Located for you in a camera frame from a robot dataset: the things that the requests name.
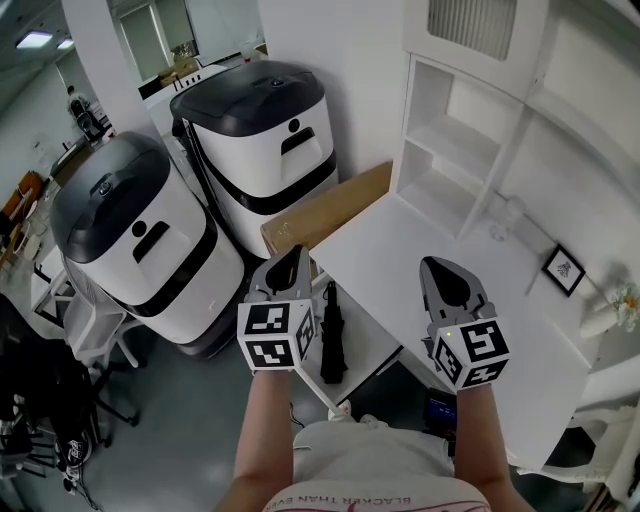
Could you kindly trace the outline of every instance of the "floor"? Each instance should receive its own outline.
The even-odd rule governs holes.
[[[39,259],[52,244],[48,232]],[[10,280],[0,281],[0,291],[43,336],[60,337],[57,327],[29,311],[30,268],[20,263]],[[140,424],[131,428],[111,422],[105,427],[113,444],[93,454],[85,469],[91,497],[105,512],[210,511],[232,475],[251,383],[244,357],[232,344],[213,360],[196,361],[145,327],[128,336],[130,348],[147,365],[116,375],[104,398],[126,415],[139,412]],[[123,358],[121,353],[115,357]],[[292,381],[295,416],[304,424],[325,419],[326,408],[319,399],[297,375]],[[360,388],[351,400],[355,417],[366,412],[397,428],[423,429],[424,388],[399,364]],[[586,463],[592,447],[585,437],[581,430],[568,431],[551,462]],[[579,486],[515,473],[513,478],[538,512],[574,512],[586,502]],[[0,496],[7,503],[21,498],[35,512],[91,510],[82,497],[64,491],[55,470],[48,470],[44,480],[21,474],[15,481],[3,482]]]

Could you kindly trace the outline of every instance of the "framed picture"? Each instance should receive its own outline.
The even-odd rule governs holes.
[[[560,244],[542,267],[553,282],[569,297],[586,274],[584,268]]]

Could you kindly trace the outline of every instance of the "ceiling light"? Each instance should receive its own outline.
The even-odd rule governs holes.
[[[46,32],[29,32],[16,45],[16,48],[41,48],[49,42],[51,37],[51,34],[47,34]]]
[[[58,45],[58,50],[66,50],[73,46],[73,39],[65,39]]]

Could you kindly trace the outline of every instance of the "black umbrella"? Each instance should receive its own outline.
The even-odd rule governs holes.
[[[342,350],[342,327],[344,320],[338,306],[338,293],[335,281],[327,285],[324,292],[327,305],[324,308],[324,321],[322,327],[322,368],[320,375],[326,384],[340,384],[342,374],[349,368],[344,363]]]

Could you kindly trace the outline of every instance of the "window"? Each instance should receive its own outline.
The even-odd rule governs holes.
[[[122,16],[120,22],[142,80],[156,76],[169,66],[157,20],[149,5]]]
[[[427,30],[497,60],[509,52],[517,0],[431,0]]]
[[[156,0],[162,29],[174,61],[198,53],[184,0]]]

